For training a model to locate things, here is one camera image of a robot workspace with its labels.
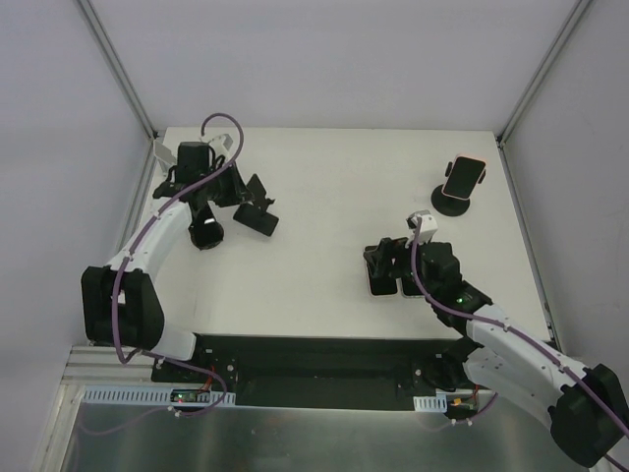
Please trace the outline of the white-cased phone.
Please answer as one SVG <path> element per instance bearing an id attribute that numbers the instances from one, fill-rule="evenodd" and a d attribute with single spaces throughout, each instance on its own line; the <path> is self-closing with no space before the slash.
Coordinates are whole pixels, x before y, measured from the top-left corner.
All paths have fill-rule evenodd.
<path id="1" fill-rule="evenodd" d="M 363 253 L 368 272 L 370 293 L 373 296 L 388 296 L 397 293 L 397 281 L 390 274 L 391 259 L 379 255 L 375 247 L 366 247 Z"/>

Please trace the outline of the black round-base phone mount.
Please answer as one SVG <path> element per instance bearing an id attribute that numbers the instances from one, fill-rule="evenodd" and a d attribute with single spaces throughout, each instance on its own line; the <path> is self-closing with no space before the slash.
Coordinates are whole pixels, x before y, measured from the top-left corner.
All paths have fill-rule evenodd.
<path id="1" fill-rule="evenodd" d="M 435 210 L 442 215 L 456 217 L 464 214 L 470 207 L 471 197 L 467 201 L 460 201 L 444 196 L 441 193 L 443 184 L 435 187 L 430 195 L 430 202 Z"/>

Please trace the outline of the silver folding phone stand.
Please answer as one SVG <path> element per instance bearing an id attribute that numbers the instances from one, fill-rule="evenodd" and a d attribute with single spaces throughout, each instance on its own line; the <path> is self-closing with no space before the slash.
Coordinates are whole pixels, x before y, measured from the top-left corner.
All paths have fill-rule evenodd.
<path id="1" fill-rule="evenodd" d="M 177 157 L 173 154 L 172 150 L 165 146 L 160 140 L 153 141 L 152 153 L 164 175 L 177 164 Z"/>

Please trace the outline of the pink-cased phone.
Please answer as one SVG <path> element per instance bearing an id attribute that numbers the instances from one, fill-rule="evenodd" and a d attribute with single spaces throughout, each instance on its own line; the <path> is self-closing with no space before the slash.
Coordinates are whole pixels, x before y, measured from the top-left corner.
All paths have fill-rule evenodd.
<path id="1" fill-rule="evenodd" d="M 449 198 L 467 201 L 485 175 L 486 162 L 484 160 L 459 154 L 448 163 L 446 181 L 441 193 Z"/>

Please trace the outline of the black phone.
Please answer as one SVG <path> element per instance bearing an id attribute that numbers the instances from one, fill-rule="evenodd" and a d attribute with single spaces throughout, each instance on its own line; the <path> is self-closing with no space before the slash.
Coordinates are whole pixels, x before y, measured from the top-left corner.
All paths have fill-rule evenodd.
<path id="1" fill-rule="evenodd" d="M 217 235 L 222 231 L 222 226 L 217 222 L 212 210 L 204 208 L 194 219 L 194 232 L 197 235 Z"/>

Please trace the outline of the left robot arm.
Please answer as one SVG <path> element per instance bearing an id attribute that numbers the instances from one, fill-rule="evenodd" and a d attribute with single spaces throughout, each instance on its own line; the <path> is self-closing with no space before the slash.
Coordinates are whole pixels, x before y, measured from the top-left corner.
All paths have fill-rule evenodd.
<path id="1" fill-rule="evenodd" d="M 196 335 L 168 322 L 154 280 L 179 237 L 189 236 L 200 251 L 223 241 L 214 207 L 253 203 L 234 161 L 237 149 L 227 134 L 179 144 L 175 162 L 153 191 L 146 222 L 106 265 L 90 266 L 82 275 L 88 340 L 175 359 L 174 371 L 188 383 L 205 376 L 208 361 L 195 350 Z"/>

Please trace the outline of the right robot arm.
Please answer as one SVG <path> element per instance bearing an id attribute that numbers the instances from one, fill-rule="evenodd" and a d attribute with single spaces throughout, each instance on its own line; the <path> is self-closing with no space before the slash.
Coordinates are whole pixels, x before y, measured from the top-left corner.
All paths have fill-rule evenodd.
<path id="1" fill-rule="evenodd" d="M 376 286 L 411 281 L 437 318 L 461 335 L 459 352 L 444 355 L 434 383 L 441 389 L 486 387 L 546 427 L 574 462 L 594 467 L 628 436 L 628 404 L 617 375 L 590 368 L 513 324 L 498 305 L 466 281 L 452 247 L 406 238 L 382 239 L 363 252 Z"/>

